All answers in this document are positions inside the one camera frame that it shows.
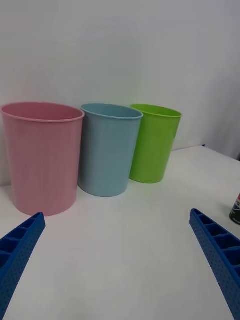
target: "white table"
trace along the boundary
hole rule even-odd
[[[240,238],[239,193],[240,162],[201,146],[173,151],[160,183],[112,198],[78,188],[46,218],[4,319],[231,320],[189,218],[198,208]],[[0,188],[0,238],[28,218],[10,197]]]

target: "plastic cup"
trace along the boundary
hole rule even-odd
[[[112,104],[84,104],[78,185],[88,194],[112,197],[128,185],[143,114]]]
[[[170,152],[182,114],[148,104],[132,104],[143,113],[137,138],[130,179],[154,184],[164,177]]]
[[[24,214],[59,214],[76,200],[84,112],[53,103],[2,107],[14,204]]]

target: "light blue plastic bin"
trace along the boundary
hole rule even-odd
[[[90,103],[85,112],[78,185],[88,194],[113,197],[128,185],[143,114],[120,105]]]

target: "cup rim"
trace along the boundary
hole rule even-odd
[[[143,110],[135,109],[134,106],[157,107],[157,108],[161,108],[161,109],[165,109],[165,110],[174,111],[174,112],[176,113],[176,115],[165,115],[165,114],[158,114],[158,113],[143,111]],[[164,106],[156,105],[156,104],[134,103],[134,104],[131,104],[130,107],[133,108],[133,109],[135,109],[135,110],[138,110],[138,111],[142,112],[143,114],[151,115],[151,116],[156,116],[156,117],[161,117],[161,118],[181,118],[181,117],[183,116],[182,113],[179,112],[179,111],[176,111],[176,110],[171,109],[171,108],[166,108],[166,107],[164,107]]]
[[[69,118],[69,119],[34,119],[34,118],[26,118],[24,116],[19,116],[19,115],[13,115],[13,114],[9,114],[7,113],[4,108],[12,106],[12,105],[26,105],[26,104],[31,104],[31,105],[52,105],[52,106],[61,106],[61,107],[65,107],[67,109],[74,109],[80,112],[79,116],[77,117],[73,117],[73,118]],[[7,116],[9,118],[13,118],[13,119],[18,119],[18,120],[23,120],[23,121],[29,121],[29,122],[40,122],[40,123],[65,123],[65,122],[73,122],[73,121],[78,121],[80,119],[82,119],[85,116],[85,112],[83,110],[74,108],[72,106],[66,105],[66,104],[61,104],[61,103],[52,103],[52,102],[36,102],[36,101],[27,101],[27,102],[13,102],[13,103],[8,103],[5,104],[1,107],[0,112],[2,115]]]
[[[105,114],[89,111],[89,110],[87,110],[85,108],[86,106],[91,106],[91,105],[112,106],[112,107],[120,107],[120,108],[123,108],[123,109],[131,109],[131,110],[133,110],[133,108],[128,107],[128,106],[123,106],[123,105],[119,105],[119,104],[112,104],[112,103],[98,103],[98,102],[96,102],[96,103],[85,103],[80,107],[80,109],[82,111],[84,111],[86,114],[90,114],[90,115],[94,115],[94,116],[102,117],[102,118],[110,118],[110,119],[118,119],[118,120],[136,120],[136,119],[141,119],[144,116],[144,114],[141,111],[136,110],[136,109],[134,109],[134,111],[136,111],[139,114],[137,116],[105,115]]]

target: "white wall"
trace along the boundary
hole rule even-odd
[[[239,96],[237,13],[237,0],[1,0],[0,104],[157,104],[183,113],[175,148],[215,148],[216,114]]]

